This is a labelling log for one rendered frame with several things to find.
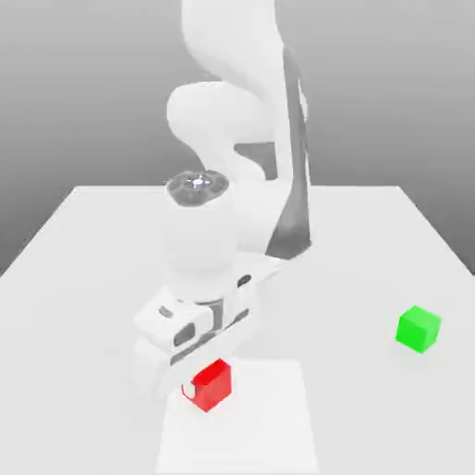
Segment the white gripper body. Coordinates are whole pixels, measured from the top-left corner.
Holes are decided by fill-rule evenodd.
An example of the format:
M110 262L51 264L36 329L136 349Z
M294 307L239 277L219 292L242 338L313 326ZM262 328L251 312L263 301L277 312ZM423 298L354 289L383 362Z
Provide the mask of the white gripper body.
M148 397L165 396L215 360L230 356L262 323L259 287L280 261L244 261L233 292L214 301L185 302L164 286L135 315L135 383Z

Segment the small green cube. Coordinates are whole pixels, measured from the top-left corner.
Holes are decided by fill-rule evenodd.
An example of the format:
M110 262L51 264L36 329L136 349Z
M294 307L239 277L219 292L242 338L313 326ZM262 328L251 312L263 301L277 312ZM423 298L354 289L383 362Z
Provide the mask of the small green cube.
M442 319L414 305L398 321L395 340L418 352L426 352L437 340Z

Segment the small red cube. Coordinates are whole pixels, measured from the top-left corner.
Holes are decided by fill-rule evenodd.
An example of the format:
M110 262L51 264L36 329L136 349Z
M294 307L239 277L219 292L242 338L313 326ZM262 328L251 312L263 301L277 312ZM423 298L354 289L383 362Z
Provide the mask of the small red cube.
M192 380L197 388L195 397L186 397L203 412L216 407L232 391L231 366L222 359L202 369Z

